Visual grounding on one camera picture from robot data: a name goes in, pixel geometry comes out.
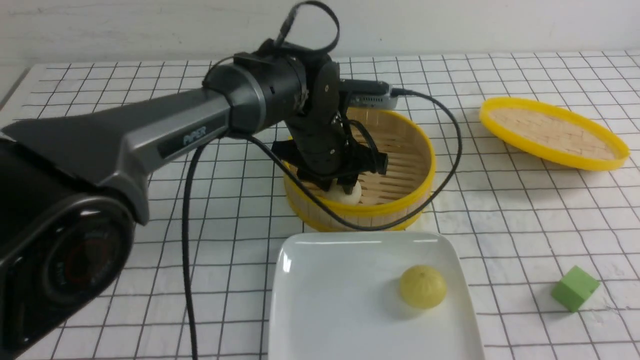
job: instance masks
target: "green block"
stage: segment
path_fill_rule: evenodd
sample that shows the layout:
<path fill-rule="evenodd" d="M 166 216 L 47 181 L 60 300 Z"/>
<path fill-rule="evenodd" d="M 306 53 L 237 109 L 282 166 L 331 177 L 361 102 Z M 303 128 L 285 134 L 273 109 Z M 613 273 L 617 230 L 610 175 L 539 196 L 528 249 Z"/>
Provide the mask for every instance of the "green block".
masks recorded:
<path fill-rule="evenodd" d="M 551 296 L 572 313 L 593 294 L 600 283 L 583 269 L 574 266 L 551 291 Z"/>

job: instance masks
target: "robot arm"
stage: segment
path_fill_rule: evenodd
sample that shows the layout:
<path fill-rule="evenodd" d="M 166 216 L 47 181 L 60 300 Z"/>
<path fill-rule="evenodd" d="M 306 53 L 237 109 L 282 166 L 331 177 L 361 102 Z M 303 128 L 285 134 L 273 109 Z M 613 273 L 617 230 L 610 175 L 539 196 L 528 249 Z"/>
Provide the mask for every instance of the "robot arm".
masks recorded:
<path fill-rule="evenodd" d="M 87 115 L 21 120 L 2 131 L 64 173 L 122 194 L 141 224 L 149 218 L 153 171 L 212 140 L 253 135 L 281 120 L 292 140 L 276 142 L 273 151 L 302 179 L 327 190 L 337 178 L 348 191 L 361 172 L 384 174 L 386 155 L 349 142 L 349 126 L 336 120 L 346 119 L 349 106 L 393 108 L 390 86 L 341 81 L 327 55 L 261 56 L 265 44 L 211 69 L 196 90 Z"/>

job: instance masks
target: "black grid line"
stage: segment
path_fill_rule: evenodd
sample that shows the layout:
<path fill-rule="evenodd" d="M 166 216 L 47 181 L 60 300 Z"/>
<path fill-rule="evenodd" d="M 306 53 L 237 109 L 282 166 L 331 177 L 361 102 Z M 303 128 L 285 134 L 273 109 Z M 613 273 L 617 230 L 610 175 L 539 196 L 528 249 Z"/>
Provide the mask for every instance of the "black grid line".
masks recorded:
<path fill-rule="evenodd" d="M 471 62 L 469 61 L 468 57 L 467 57 L 467 62 L 469 63 L 469 67 L 471 67 Z M 485 97 L 485 95 L 483 93 L 483 90 L 482 90 L 482 87 L 480 86 L 480 82 L 477 81 L 476 73 L 474 73 L 474 79 L 476 79 L 476 82 L 477 82 L 477 85 L 478 85 L 478 89 L 480 89 L 480 93 L 483 95 L 483 97 Z M 475 139 L 473 139 L 473 143 L 474 143 L 474 146 L 476 147 L 476 150 L 479 152 Z M 484 165 L 484 161 L 482 160 L 482 157 L 480 157 L 480 163 L 482 164 L 483 169 L 486 172 L 486 166 Z M 502 206 L 500 205 L 500 202 L 498 201 L 498 195 L 496 195 L 495 189 L 493 188 L 493 184 L 491 184 L 491 181 L 489 181 L 489 185 L 491 187 L 491 190 L 492 190 L 492 193 L 493 193 L 493 197 L 495 198 L 495 201 L 498 204 L 498 209 L 500 211 L 500 215 L 502 217 L 502 221 L 504 222 L 504 225 L 505 225 L 506 229 L 509 230 L 509 223 L 507 222 L 507 219 L 504 216 L 504 212 L 502 211 Z M 522 269 L 522 273 L 524 274 L 524 278 L 528 283 L 528 288 L 529 288 L 529 292 L 531 293 L 531 298 L 533 299 L 533 303 L 536 306 L 536 310 L 538 311 L 538 316 L 540 317 L 540 323 L 542 323 L 542 327 L 545 330 L 545 336 L 549 340 L 549 343 L 551 343 L 552 342 L 551 341 L 551 336 L 549 336 L 549 331 L 547 329 L 547 326 L 545 325 L 545 321 L 544 321 L 544 319 L 542 319 L 542 314 L 540 314 L 540 305 L 538 305 L 538 300 L 536 299 L 536 296 L 535 296 L 535 294 L 533 292 L 533 288 L 531 287 L 531 284 L 529 283 L 529 276 L 527 275 L 527 271 L 526 271 L 526 269 L 524 267 L 524 264 L 522 263 L 522 259 L 520 258 L 520 254 L 518 252 L 518 247 L 516 246 L 516 243 L 515 243 L 515 240 L 513 239 L 513 236 L 511 234 L 509 234 L 509 237 L 511 238 L 511 243 L 512 243 L 513 249 L 514 249 L 514 251 L 516 253 L 516 258 L 518 259 L 518 262 L 520 263 L 520 268 Z M 553 348 L 553 346 L 551 346 L 551 351 L 553 351 L 554 358 L 557 360 L 556 350 Z"/>
<path fill-rule="evenodd" d="M 448 70 L 448 65 L 447 65 L 446 61 L 445 61 L 445 68 Z M 456 94 L 456 97 L 458 98 L 458 102 L 460 102 L 460 98 L 458 97 L 458 91 L 455 88 L 455 86 L 453 88 L 453 91 Z M 438 116 L 438 122 L 440 123 L 440 127 L 441 127 L 440 130 L 444 134 L 444 129 L 442 128 L 442 121 L 440 121 L 440 116 L 439 116 L 437 111 L 436 111 L 436 116 Z M 449 154 L 451 154 L 452 151 L 449 149 L 449 144 L 447 142 L 445 144 L 447 146 L 447 152 Z M 451 158 L 451 156 L 452 155 L 449 155 L 449 159 L 450 159 L 451 163 L 453 164 L 454 160 Z M 462 186 L 460 185 L 460 179 L 458 178 L 458 176 L 456 176 L 455 178 L 456 178 L 456 182 L 458 183 L 458 188 L 462 189 Z M 480 255 L 483 255 L 483 250 L 482 250 L 482 247 L 480 246 L 480 239 L 478 238 L 478 236 L 477 236 L 477 234 L 475 232 L 475 227 L 474 227 L 473 221 L 472 221 L 471 216 L 469 215 L 469 212 L 468 212 L 469 206 L 467 205 L 467 200 L 464 198 L 464 196 L 462 197 L 462 202 L 464 203 L 465 209 L 467 209 L 467 218 L 469 220 L 469 226 L 471 227 L 471 230 L 474 232 L 474 236 L 476 238 L 476 245 L 478 246 L 478 251 L 480 252 Z M 484 265 L 484 271 L 486 273 L 487 281 L 488 281 L 488 283 L 490 285 L 490 288 L 491 288 L 491 293 L 492 293 L 492 296 L 493 296 L 493 301 L 495 302 L 495 307 L 498 309 L 498 311 L 500 311 L 500 304 L 498 303 L 498 298 L 495 296 L 495 289 L 494 289 L 493 284 L 492 284 L 491 274 L 489 274 L 489 268 L 488 268 L 484 258 L 483 258 L 482 262 L 483 262 L 483 265 Z M 509 348 L 511 350 L 511 356 L 515 357 L 515 355 L 513 353 L 513 348 L 511 348 L 511 340 L 509 338 L 509 332 L 507 331 L 507 325 L 504 322 L 504 317 L 502 315 L 499 315 L 499 317 L 500 317 L 500 322 L 502 323 L 502 330 L 504 331 L 504 336 L 506 338 L 507 345 L 509 345 Z"/>
<path fill-rule="evenodd" d="M 245 144 L 244 146 L 244 160 L 246 161 L 246 155 L 249 149 L 249 144 Z M 243 177 L 244 177 L 244 171 L 246 170 L 246 167 L 243 167 L 242 173 L 243 173 Z M 241 191 L 241 196 L 242 196 L 242 190 L 243 190 L 243 183 L 244 183 L 244 178 L 240 180 L 240 191 Z M 237 215 L 240 216 L 240 203 L 238 203 L 238 210 L 237 210 Z M 237 238 L 237 234 L 238 234 L 238 223 L 239 221 L 236 220 L 236 230 L 234 232 L 234 242 L 232 243 L 231 246 L 231 262 L 233 263 L 234 260 L 234 253 L 236 251 L 236 238 Z M 222 310 L 222 324 L 220 325 L 220 338 L 218 339 L 218 352 L 220 352 L 220 350 L 222 349 L 222 341 L 223 341 L 223 337 L 224 337 L 224 330 L 225 330 L 225 318 L 227 316 L 227 304 L 228 304 L 228 300 L 229 300 L 229 288 L 231 287 L 231 274 L 233 272 L 233 267 L 229 267 L 229 274 L 227 277 L 227 289 L 225 291 L 225 303 L 223 305 L 223 310 Z"/>
<path fill-rule="evenodd" d="M 547 70 L 546 70 L 546 69 L 545 69 L 545 73 L 547 74 L 547 77 L 551 78 L 551 77 L 549 76 L 549 74 L 548 74 L 548 72 L 547 72 Z M 551 83 L 553 84 L 554 88 L 556 88 L 556 90 L 558 90 L 558 89 L 557 89 L 557 87 L 556 87 L 556 84 L 555 84 L 555 83 L 553 83 L 553 81 L 551 81 Z M 511 159 L 511 162 L 513 162 L 513 157 L 512 157 L 512 155 L 511 155 L 511 153 L 509 153 L 509 158 Z M 552 183 L 554 183 L 554 180 L 553 180 L 553 178 L 551 177 L 551 174 L 549 174 L 549 172 L 548 172 L 548 168 L 547 168 L 546 163 L 545 163 L 544 161 L 543 161 L 543 166 L 545 167 L 545 170 L 547 170 L 547 175 L 549 176 L 549 178 L 551 178 Z M 520 175 L 520 173 L 518 172 L 518 170 L 516 170 L 516 173 L 517 173 L 517 175 L 518 175 L 518 179 L 519 179 L 519 180 L 520 180 L 520 182 L 524 185 L 524 182 L 522 181 L 522 176 Z M 557 189 L 557 187 L 556 187 L 556 192 L 557 192 L 557 194 L 558 194 L 558 197 L 560 197 L 561 201 L 563 202 L 564 207 L 565 207 L 565 208 L 567 208 L 567 207 L 566 207 L 566 204 L 564 203 L 564 200 L 562 199 L 562 197 L 561 197 L 561 195 L 560 195 L 559 190 Z M 529 195 L 529 193 L 528 193 L 528 192 L 526 192 L 526 195 L 527 195 L 527 199 L 529 200 L 529 204 L 533 207 L 533 201 L 531 200 L 531 196 Z M 540 220 L 540 217 L 538 216 L 538 213 L 535 213 L 535 215 L 536 215 L 536 219 L 537 219 L 537 221 L 538 221 L 538 224 L 540 225 L 540 229 L 543 229 L 542 221 Z M 557 267 L 557 269 L 558 269 L 559 273 L 560 273 L 562 276 L 564 276 L 564 273 L 563 273 L 562 267 L 560 266 L 560 262 L 558 261 L 558 258 L 557 258 L 557 256 L 556 256 L 556 252 L 555 252 L 555 250 L 554 250 L 553 246 L 551 245 L 551 241 L 549 240 L 549 237 L 548 237 L 548 235 L 546 234 L 546 232 L 545 232 L 545 239 L 546 239 L 546 241 L 547 241 L 547 245 L 549 246 L 549 249 L 550 249 L 550 251 L 551 251 L 551 256 L 553 257 L 554 262 L 556 263 L 556 267 Z M 586 334 L 587 334 L 587 337 L 589 338 L 589 341 L 593 342 L 593 339 L 591 339 L 591 334 L 590 334 L 590 333 L 589 333 L 589 331 L 587 330 L 587 324 L 586 324 L 586 321 L 585 321 L 584 317 L 582 316 L 582 313 L 579 313 L 579 316 L 580 316 L 580 321 L 582 322 L 582 326 L 584 327 L 585 332 L 586 332 Z M 547 330 L 547 328 L 546 328 L 546 325 L 545 325 L 544 319 L 542 319 L 542 317 L 541 317 L 541 318 L 540 318 L 540 320 L 542 321 L 543 326 L 545 326 L 545 331 L 547 332 L 547 336 L 548 336 L 548 330 Z M 593 345 L 593 344 L 592 344 L 592 347 L 593 347 L 593 351 L 595 352 L 595 354 L 596 354 L 597 358 L 598 358 L 598 359 L 600 359 L 600 354 L 598 354 L 598 350 L 595 348 L 595 345 Z"/>
<path fill-rule="evenodd" d="M 153 175 L 151 175 L 149 177 L 149 180 L 147 181 L 147 186 L 148 184 L 151 182 L 151 178 Z M 118 275 L 118 277 L 115 279 L 115 281 L 113 282 L 113 290 L 111 291 L 111 294 L 109 296 L 109 305 L 107 307 L 107 311 L 104 314 L 104 319 L 102 321 L 102 328 L 100 329 L 100 332 L 98 333 L 98 340 L 95 342 L 95 348 L 93 348 L 93 357 L 95 358 L 95 356 L 97 355 L 98 352 L 98 346 L 100 345 L 100 340 L 102 339 L 102 333 L 104 332 L 104 326 L 107 324 L 107 318 L 109 317 L 109 311 L 111 310 L 111 305 L 113 303 L 113 294 L 116 291 L 116 287 L 118 286 L 118 281 L 120 280 L 120 275 Z"/>

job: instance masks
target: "yellow rim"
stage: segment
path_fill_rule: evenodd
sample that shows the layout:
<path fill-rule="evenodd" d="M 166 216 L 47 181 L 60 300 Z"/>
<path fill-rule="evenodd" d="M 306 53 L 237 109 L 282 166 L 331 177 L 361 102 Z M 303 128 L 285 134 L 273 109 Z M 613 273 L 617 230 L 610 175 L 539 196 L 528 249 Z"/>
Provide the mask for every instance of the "yellow rim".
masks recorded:
<path fill-rule="evenodd" d="M 429 187 L 433 182 L 433 178 L 435 177 L 435 174 L 436 174 L 436 156 L 435 156 L 435 152 L 433 151 L 433 145 L 431 144 L 431 140 L 429 140 L 427 135 L 422 131 L 422 129 L 418 125 L 416 125 L 414 122 L 412 122 L 408 118 L 398 113 L 395 113 L 393 111 L 381 110 L 381 112 L 389 113 L 397 117 L 398 119 L 408 123 L 426 141 L 427 146 L 429 147 L 429 160 L 431 161 L 431 166 L 429 167 L 429 173 L 427 174 L 427 177 L 424 179 L 424 181 L 420 184 L 420 186 L 418 186 L 418 188 L 412 191 L 409 195 L 386 204 L 368 205 L 368 206 L 352 206 L 352 205 L 345 205 L 339 202 L 320 198 L 321 201 L 325 203 L 329 208 L 331 208 L 331 210 L 336 212 L 336 214 L 343 215 L 343 216 L 358 216 L 358 215 L 376 216 L 376 215 L 386 215 L 389 213 L 393 213 L 395 211 L 399 211 L 404 208 L 407 208 L 408 206 L 411 206 L 413 203 L 415 203 L 415 201 L 417 201 L 420 197 L 424 195 L 424 193 L 426 193 L 429 190 Z M 287 166 L 287 168 L 291 169 L 288 163 L 285 163 L 285 165 Z M 302 190 L 300 190 L 293 183 L 293 181 L 291 181 L 291 179 L 289 179 L 287 176 L 284 176 L 284 181 L 291 186 L 291 188 L 296 192 L 298 196 L 301 196 L 307 199 L 308 201 L 311 201 L 302 192 Z M 304 217 L 301 216 L 299 213 L 298 213 L 298 216 L 302 218 L 305 222 L 307 222 L 307 220 L 305 220 Z"/>
<path fill-rule="evenodd" d="M 321 231 L 323 233 L 330 233 L 332 231 L 342 231 L 340 229 L 335 229 L 332 227 L 328 227 L 327 225 L 324 225 L 320 222 L 317 222 L 315 220 L 312 220 L 311 218 L 309 218 L 308 216 L 306 216 L 305 214 L 303 214 L 300 209 L 298 209 L 293 202 L 291 202 L 291 199 L 287 196 L 287 201 L 289 202 L 289 206 L 291 207 L 291 209 L 293 210 L 293 212 L 296 213 L 296 215 L 307 225 L 309 225 L 310 227 L 314 228 L 317 231 Z M 418 220 L 418 218 L 420 217 L 421 214 L 415 215 L 414 217 L 410 218 L 409 220 L 403 222 L 402 224 L 399 224 L 397 226 L 394 226 L 392 228 L 389 229 L 389 231 L 401 231 L 401 230 L 405 230 L 407 227 L 409 227 L 411 224 L 413 224 L 414 222 L 416 222 L 416 220 Z"/>
<path fill-rule="evenodd" d="M 546 147 L 540 143 L 529 140 L 507 130 L 494 121 L 490 116 L 490 112 L 497 108 L 518 108 L 537 111 L 578 125 L 605 142 L 616 153 L 616 159 L 600 160 L 585 158 L 583 156 L 551 149 L 550 147 Z M 494 97 L 485 101 L 482 105 L 482 108 L 480 109 L 480 121 L 489 131 L 504 142 L 539 158 L 553 161 L 554 163 L 568 167 L 592 171 L 615 170 L 625 163 L 630 154 L 627 145 L 608 129 L 572 111 L 538 101 L 512 97 Z"/>

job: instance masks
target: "bamboo steamer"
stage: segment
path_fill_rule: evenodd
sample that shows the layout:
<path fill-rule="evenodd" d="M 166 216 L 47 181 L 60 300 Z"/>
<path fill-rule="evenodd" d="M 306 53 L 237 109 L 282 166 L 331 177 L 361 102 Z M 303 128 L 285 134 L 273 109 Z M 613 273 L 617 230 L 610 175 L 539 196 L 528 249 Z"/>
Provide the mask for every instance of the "bamboo steamer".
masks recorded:
<path fill-rule="evenodd" d="M 433 146 L 422 129 L 406 117 L 392 111 L 349 109 L 347 116 L 361 122 L 370 132 L 378 150 L 388 154 L 387 174 L 363 173 L 358 181 L 362 197 L 357 205 L 345 205 L 327 200 L 323 191 L 304 182 L 311 192 L 343 219 L 358 225 L 384 225 L 397 220 L 420 206 L 431 193 L 436 172 Z M 353 128 L 360 143 L 362 135 Z M 295 172 L 295 168 L 286 164 Z M 318 231 L 350 231 L 315 205 L 288 177 L 284 188 L 291 209 L 309 226 Z M 403 230 L 420 214 L 391 228 Z"/>

